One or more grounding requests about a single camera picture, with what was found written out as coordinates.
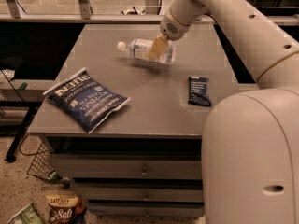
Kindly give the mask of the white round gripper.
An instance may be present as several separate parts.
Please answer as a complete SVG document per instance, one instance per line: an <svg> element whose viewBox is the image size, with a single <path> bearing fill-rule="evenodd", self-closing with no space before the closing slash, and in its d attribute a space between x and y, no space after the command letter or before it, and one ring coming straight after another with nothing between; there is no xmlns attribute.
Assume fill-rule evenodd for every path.
<svg viewBox="0 0 299 224"><path fill-rule="evenodd" d="M178 22L170 11L167 11L160 22L161 35L157 35L149 50L149 59L158 59L169 47L168 40L180 40L190 27Z"/></svg>

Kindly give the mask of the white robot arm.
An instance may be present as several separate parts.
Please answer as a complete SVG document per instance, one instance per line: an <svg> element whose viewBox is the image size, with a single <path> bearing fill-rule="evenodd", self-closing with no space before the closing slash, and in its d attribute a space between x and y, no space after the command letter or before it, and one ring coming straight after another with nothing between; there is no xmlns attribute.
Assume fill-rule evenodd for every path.
<svg viewBox="0 0 299 224"><path fill-rule="evenodd" d="M257 84L223 99L206 118L206 224L299 224L299 43L246 0L174 0L149 56L205 13Z"/></svg>

